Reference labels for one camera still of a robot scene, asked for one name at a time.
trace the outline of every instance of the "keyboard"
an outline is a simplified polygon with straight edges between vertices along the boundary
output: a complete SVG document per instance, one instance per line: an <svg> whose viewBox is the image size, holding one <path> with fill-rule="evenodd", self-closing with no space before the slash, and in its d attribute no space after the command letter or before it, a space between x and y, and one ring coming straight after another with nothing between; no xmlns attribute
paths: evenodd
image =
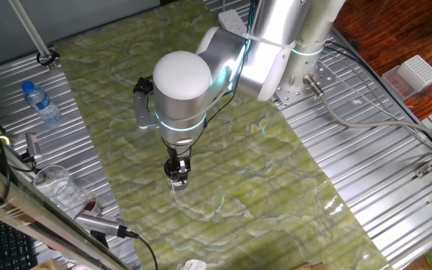
<svg viewBox="0 0 432 270"><path fill-rule="evenodd" d="M32 238L0 222L0 270L29 270L38 264Z"/></svg>

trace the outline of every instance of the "transparent cup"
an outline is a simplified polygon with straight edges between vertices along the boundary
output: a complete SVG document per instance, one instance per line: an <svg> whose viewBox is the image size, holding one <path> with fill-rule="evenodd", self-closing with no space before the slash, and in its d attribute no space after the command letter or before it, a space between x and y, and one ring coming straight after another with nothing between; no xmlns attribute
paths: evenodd
<svg viewBox="0 0 432 270"><path fill-rule="evenodd" d="M60 209L71 209L89 198L89 192L76 186L69 172L59 165L44 167L33 185Z"/></svg>

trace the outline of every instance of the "plastic bottle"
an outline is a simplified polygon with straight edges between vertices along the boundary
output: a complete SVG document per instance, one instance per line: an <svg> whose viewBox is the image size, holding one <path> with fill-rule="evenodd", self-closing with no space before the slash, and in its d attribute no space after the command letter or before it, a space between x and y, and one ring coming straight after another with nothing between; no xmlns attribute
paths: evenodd
<svg viewBox="0 0 432 270"><path fill-rule="evenodd" d="M35 86L32 82L24 82L21 88L24 91L24 99L43 121L52 124L61 118L58 107L51 102L50 97L43 89Z"/></svg>

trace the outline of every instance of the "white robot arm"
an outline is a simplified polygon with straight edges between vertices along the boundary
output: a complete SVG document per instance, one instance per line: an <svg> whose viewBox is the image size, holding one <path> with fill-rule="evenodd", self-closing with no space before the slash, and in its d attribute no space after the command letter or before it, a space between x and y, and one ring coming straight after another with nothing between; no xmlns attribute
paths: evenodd
<svg viewBox="0 0 432 270"><path fill-rule="evenodd" d="M147 110L148 92L136 87L133 99L139 128L158 126L169 154L164 170L175 189L188 185L206 111L232 91L267 101L283 81L303 87L344 1L253 1L253 24L243 37L213 27L196 53L171 52L158 61L155 114Z"/></svg>

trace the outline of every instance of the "green marble mat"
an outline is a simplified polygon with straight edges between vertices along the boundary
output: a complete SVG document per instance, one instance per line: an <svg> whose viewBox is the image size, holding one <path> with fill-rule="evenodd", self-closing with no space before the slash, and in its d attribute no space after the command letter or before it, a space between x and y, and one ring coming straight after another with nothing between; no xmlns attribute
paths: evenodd
<svg viewBox="0 0 432 270"><path fill-rule="evenodd" d="M195 51L215 25L202 1L184 0L56 45L127 225L149 241L160 269L190 259L208 269L387 266L271 102L237 94L194 146L189 187L169 189L166 149L155 129L138 130L131 90L160 57Z"/></svg>

